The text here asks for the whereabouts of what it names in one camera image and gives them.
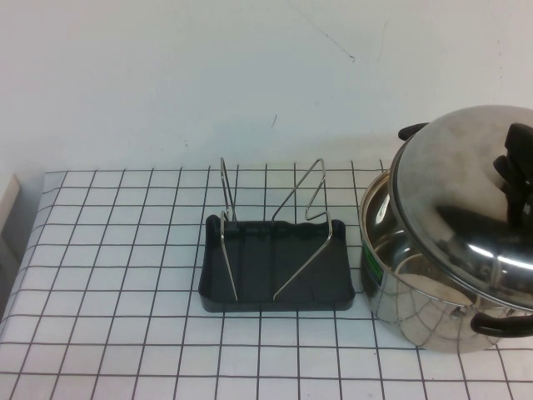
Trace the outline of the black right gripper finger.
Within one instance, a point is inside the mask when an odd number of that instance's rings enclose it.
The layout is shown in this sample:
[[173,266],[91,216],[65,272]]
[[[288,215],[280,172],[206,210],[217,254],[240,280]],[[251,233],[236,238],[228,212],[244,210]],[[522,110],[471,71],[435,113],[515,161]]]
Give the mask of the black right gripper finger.
[[532,142],[532,127],[518,122],[509,126],[505,140],[505,147],[509,156],[531,156]]
[[506,184],[508,223],[532,223],[532,184]]

